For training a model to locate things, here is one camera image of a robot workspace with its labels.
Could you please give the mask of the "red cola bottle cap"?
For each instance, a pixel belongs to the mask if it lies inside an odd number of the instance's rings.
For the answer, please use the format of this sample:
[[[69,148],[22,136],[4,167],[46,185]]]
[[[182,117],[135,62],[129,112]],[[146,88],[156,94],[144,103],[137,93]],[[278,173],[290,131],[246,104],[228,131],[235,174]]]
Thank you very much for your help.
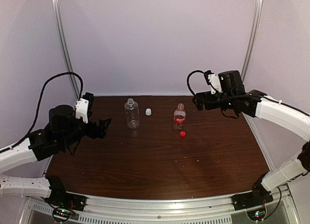
[[[181,138],[186,137],[186,132],[185,132],[185,131],[181,131],[181,132],[180,132],[180,137],[181,137]]]

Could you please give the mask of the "white bottle cap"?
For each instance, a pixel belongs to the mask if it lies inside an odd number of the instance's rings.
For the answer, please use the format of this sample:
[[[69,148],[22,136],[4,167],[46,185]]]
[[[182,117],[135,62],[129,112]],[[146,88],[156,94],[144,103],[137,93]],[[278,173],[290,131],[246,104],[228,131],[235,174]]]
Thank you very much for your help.
[[[152,110],[150,108],[147,108],[145,110],[145,115],[150,116],[152,114]]]

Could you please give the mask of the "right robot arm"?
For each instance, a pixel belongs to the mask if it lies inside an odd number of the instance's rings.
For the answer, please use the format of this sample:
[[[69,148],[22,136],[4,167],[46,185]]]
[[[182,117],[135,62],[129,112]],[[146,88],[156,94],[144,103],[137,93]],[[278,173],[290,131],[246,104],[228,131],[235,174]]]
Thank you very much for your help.
[[[193,103],[198,110],[220,109],[221,113],[232,110],[234,119],[240,113],[263,119],[279,125],[301,137],[306,143],[301,153],[278,169],[261,176],[253,185],[246,201],[259,205],[267,200],[270,191],[310,171],[310,115],[282,101],[275,100],[266,93],[245,91],[238,70],[215,74],[210,70],[203,72],[210,87],[206,92],[193,92]]]

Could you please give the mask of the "large clear plastic bottle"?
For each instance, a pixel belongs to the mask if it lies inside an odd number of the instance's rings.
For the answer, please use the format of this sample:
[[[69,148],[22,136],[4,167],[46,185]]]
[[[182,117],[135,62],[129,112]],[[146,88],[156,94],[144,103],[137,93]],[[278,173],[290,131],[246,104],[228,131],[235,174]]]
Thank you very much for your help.
[[[127,126],[136,129],[140,125],[139,105],[133,98],[127,99],[124,105]]]

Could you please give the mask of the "small cola bottle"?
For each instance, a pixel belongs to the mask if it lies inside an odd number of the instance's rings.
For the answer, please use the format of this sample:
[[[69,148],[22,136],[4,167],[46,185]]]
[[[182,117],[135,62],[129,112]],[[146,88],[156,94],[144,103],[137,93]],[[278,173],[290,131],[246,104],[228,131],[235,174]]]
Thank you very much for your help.
[[[178,104],[173,114],[173,120],[174,120],[174,128],[178,131],[182,131],[184,129],[184,123],[186,120],[186,112],[184,104],[182,103]]]

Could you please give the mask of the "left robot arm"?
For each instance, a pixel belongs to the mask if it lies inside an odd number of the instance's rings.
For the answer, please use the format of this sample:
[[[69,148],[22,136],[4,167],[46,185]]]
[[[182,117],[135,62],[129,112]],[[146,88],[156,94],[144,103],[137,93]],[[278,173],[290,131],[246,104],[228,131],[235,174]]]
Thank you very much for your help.
[[[0,150],[0,195],[35,196],[64,207],[69,201],[61,179],[57,176],[41,178],[10,177],[3,173],[17,166],[42,161],[79,144],[83,137],[103,139],[111,119],[99,122],[76,119],[74,109],[59,105],[49,111],[49,122],[45,128],[31,132],[21,143]]]

